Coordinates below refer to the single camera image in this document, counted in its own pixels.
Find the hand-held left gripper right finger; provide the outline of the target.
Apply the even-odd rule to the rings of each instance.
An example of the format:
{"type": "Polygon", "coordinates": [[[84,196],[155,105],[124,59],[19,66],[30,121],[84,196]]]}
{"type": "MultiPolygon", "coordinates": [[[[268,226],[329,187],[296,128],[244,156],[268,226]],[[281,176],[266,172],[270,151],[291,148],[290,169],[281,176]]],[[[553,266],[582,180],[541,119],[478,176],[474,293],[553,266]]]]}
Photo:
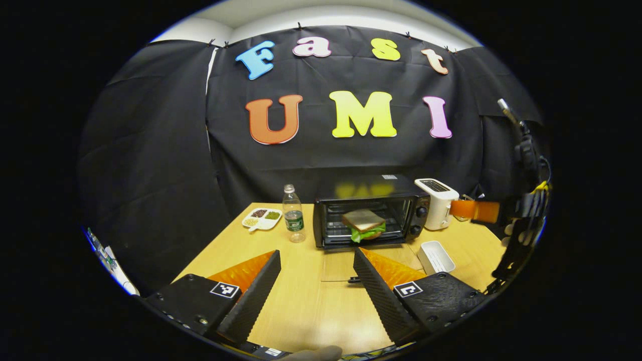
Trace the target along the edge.
{"type": "Polygon", "coordinates": [[[426,276],[364,248],[355,250],[353,269],[398,346],[451,329],[487,298],[450,273],[426,276]]]}

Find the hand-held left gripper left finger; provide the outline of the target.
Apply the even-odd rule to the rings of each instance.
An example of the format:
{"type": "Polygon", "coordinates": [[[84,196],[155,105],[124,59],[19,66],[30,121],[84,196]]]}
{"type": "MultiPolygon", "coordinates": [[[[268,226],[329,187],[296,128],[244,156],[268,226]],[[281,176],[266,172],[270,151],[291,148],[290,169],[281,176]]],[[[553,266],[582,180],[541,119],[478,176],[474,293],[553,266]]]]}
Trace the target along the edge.
{"type": "Polygon", "coordinates": [[[273,250],[209,277],[186,274],[144,299],[147,306],[206,339],[244,343],[281,272],[273,250]]]}

